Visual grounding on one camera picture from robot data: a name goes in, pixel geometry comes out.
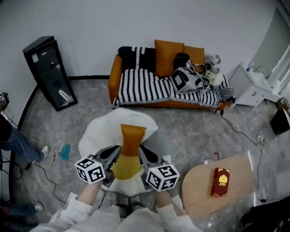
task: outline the red box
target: red box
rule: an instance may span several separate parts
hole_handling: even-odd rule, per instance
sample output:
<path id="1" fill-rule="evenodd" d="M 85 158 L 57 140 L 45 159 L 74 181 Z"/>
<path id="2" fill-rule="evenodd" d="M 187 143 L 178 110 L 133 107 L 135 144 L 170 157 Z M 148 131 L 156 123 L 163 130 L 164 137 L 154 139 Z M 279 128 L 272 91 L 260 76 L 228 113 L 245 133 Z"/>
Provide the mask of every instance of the red box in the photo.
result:
<path id="1" fill-rule="evenodd" d="M 211 196 L 226 197 L 230 180 L 230 170 L 216 168 L 213 175 Z"/>

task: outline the black bag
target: black bag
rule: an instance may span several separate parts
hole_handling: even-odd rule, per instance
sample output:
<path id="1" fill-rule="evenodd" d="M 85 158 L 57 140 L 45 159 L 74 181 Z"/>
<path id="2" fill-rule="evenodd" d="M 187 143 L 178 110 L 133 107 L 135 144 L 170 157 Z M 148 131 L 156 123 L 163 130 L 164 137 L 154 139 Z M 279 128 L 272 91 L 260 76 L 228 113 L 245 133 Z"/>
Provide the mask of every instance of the black bag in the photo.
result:
<path id="1" fill-rule="evenodd" d="M 189 61 L 189 55 L 186 53 L 178 53 L 173 60 L 173 68 L 174 70 L 178 68 L 187 67 L 186 63 Z"/>

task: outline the gray floor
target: gray floor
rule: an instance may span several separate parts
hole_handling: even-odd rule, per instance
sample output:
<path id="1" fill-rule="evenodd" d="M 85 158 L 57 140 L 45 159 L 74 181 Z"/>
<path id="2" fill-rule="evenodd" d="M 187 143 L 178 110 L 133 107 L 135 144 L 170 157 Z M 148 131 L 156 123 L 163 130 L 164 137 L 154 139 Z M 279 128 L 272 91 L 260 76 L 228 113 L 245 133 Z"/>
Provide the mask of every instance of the gray floor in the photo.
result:
<path id="1" fill-rule="evenodd" d="M 42 92 L 38 91 L 22 127 L 23 134 L 37 147 L 50 145 L 50 156 L 42 166 L 46 169 L 48 177 L 58 183 L 55 194 L 64 201 L 70 192 L 79 193 L 85 185 L 77 177 L 74 163 L 80 158 L 77 146 L 87 125 L 94 118 L 112 110 L 107 80 L 71 83 L 78 100 L 77 105 L 56 112 Z M 258 164 L 261 146 L 255 146 L 244 136 L 234 133 L 218 113 L 173 108 L 132 107 L 132 109 L 150 115 L 171 139 L 175 151 L 172 162 L 181 173 L 179 187 L 191 168 L 204 164 L 205 160 L 209 162 L 216 160 L 213 152 L 219 152 L 220 158 L 225 158 L 236 154 L 247 155 L 250 150 L 254 168 Z M 277 174 L 281 164 L 290 161 L 289 133 L 275 136 L 269 124 L 275 112 L 276 106 L 264 101 L 255 108 L 236 106 L 233 109 L 226 109 L 224 113 L 224 117 L 230 120 L 237 130 L 245 132 L 252 140 L 257 141 L 258 135 L 263 135 L 265 139 L 260 166 L 260 198 L 277 196 Z M 57 157 L 53 162 L 53 152 L 60 152 L 64 144 L 71 145 L 69 161 L 61 161 Z M 25 166 L 25 161 L 19 158 L 17 160 L 22 167 Z M 256 186 L 256 170 L 253 172 L 253 178 Z M 35 219 L 39 222 L 48 222 L 58 209 L 64 207 L 64 204 L 52 195 L 53 188 L 54 185 L 46 180 L 44 172 L 33 165 L 30 170 L 24 172 L 24 177 L 20 181 L 15 182 L 16 200 L 19 203 L 41 202 L 44 210 L 38 212 Z M 102 194 L 98 195 L 96 205 L 100 203 Z M 103 206 L 113 204 L 115 201 L 115 194 L 110 193 L 106 196 Z M 140 201 L 148 207 L 154 204 L 151 194 L 141 195 Z M 207 218 L 194 218 L 193 221 L 205 232 L 241 231 L 239 220 L 252 204 L 251 194 Z"/>

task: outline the white sneaker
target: white sneaker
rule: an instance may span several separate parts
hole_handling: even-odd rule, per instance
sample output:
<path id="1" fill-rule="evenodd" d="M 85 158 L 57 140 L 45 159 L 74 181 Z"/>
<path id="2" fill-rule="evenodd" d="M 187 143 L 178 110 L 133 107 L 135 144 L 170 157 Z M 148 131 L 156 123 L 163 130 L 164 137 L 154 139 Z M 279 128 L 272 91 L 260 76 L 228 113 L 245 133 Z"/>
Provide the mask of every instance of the white sneaker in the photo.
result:
<path id="1" fill-rule="evenodd" d="M 44 208 L 41 203 L 34 203 L 34 207 L 36 211 L 43 210 Z"/>
<path id="2" fill-rule="evenodd" d="M 50 147 L 49 146 L 44 146 L 41 150 L 41 152 L 44 154 L 44 157 L 42 161 L 46 159 L 46 157 L 49 155 Z"/>

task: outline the camera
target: camera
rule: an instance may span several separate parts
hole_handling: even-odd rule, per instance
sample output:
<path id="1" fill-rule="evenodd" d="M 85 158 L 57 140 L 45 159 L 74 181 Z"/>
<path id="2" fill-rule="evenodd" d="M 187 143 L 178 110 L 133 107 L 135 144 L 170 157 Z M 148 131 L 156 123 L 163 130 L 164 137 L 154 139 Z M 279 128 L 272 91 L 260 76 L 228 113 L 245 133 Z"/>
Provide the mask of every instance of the camera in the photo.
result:
<path id="1" fill-rule="evenodd" d="M 0 92 L 0 106 L 5 109 L 9 103 L 9 95 L 6 92 Z"/>

